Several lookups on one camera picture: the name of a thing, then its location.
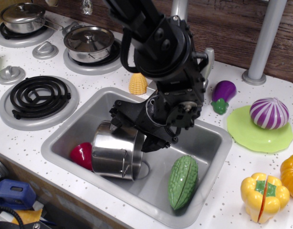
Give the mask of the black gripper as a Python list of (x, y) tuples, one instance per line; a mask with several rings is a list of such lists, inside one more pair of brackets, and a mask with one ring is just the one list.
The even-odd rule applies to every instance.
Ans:
[(178, 142), (179, 128), (172, 131), (168, 117), (172, 107), (159, 94), (141, 103), (116, 100), (109, 113), (109, 130), (114, 133), (123, 126), (132, 127), (146, 136), (141, 151), (144, 153), (168, 148)]

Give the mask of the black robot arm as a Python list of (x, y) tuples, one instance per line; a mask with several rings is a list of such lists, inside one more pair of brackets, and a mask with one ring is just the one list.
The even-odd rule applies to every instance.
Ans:
[(144, 134), (145, 153), (169, 147), (200, 116), (213, 56), (195, 50), (185, 20), (166, 17), (150, 0), (108, 0), (106, 5), (124, 27), (121, 64), (157, 86), (142, 103), (117, 100), (110, 110), (110, 129), (127, 126)]

